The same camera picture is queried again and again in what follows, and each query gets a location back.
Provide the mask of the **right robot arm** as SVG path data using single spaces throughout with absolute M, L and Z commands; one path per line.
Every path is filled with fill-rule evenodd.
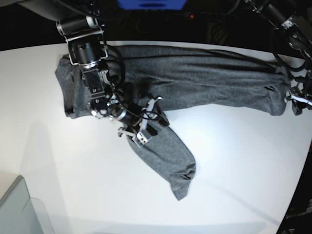
M 161 97 L 137 105 L 125 89 L 125 66 L 121 53 L 106 43 L 104 22 L 91 0 L 18 0 L 17 4 L 56 23 L 68 46 L 70 63 L 82 70 L 82 80 L 90 92 L 89 113 L 123 123 L 118 135 L 127 135 L 137 146 L 147 144 L 159 130 L 158 122 L 169 125 L 156 108 Z

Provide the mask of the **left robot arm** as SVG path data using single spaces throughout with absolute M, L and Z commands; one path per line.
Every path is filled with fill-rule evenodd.
M 297 85 L 288 90 L 287 101 L 292 102 L 293 113 L 302 114 L 303 109 L 312 109 L 312 24 L 297 12 L 294 0 L 246 0 L 250 10 L 268 21 L 273 29 L 270 32 L 270 49 L 280 65 L 287 72 L 306 71 L 306 75 L 294 77 Z M 304 62 L 293 67 L 285 62 L 275 49 L 275 33 L 280 32 L 288 46 L 300 52 Z

